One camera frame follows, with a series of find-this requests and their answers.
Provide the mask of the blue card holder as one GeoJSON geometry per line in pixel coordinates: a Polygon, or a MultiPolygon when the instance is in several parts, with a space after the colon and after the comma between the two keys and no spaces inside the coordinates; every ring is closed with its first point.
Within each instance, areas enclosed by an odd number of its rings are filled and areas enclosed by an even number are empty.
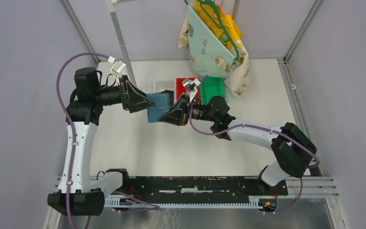
{"type": "Polygon", "coordinates": [[[147,94],[147,98],[155,103],[147,108],[148,123],[156,123],[159,118],[170,111],[170,95],[168,93],[147,94]]]}

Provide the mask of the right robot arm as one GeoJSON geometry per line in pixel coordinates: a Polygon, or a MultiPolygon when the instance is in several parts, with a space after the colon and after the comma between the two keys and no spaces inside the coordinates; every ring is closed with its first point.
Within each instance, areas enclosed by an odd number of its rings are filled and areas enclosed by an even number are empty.
{"type": "Polygon", "coordinates": [[[289,178],[302,178],[307,169],[320,164],[317,148],[303,131],[293,123],[284,126],[261,126],[247,123],[229,114],[230,107],[221,96],[214,96],[208,104],[198,104],[182,94],[170,111],[161,115],[159,122],[184,126],[193,120],[210,121],[210,132],[196,132],[228,141],[243,141],[273,152],[275,161],[258,176],[256,189],[270,194],[275,186],[289,178]]]}

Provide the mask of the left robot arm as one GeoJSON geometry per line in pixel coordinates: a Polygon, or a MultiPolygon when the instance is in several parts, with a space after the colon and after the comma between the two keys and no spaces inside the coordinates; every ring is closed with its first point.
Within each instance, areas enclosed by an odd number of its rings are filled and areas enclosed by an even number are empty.
{"type": "Polygon", "coordinates": [[[121,77],[120,85],[112,86],[100,85],[101,75],[93,67],[78,69],[69,105],[60,103],[66,112],[66,158],[58,189],[48,195],[47,203],[65,216],[98,216],[112,192],[126,194],[131,188],[126,169],[108,169],[103,178],[91,181],[92,145],[103,108],[121,104],[124,110],[135,113],[155,106],[127,75],[121,77]]]}

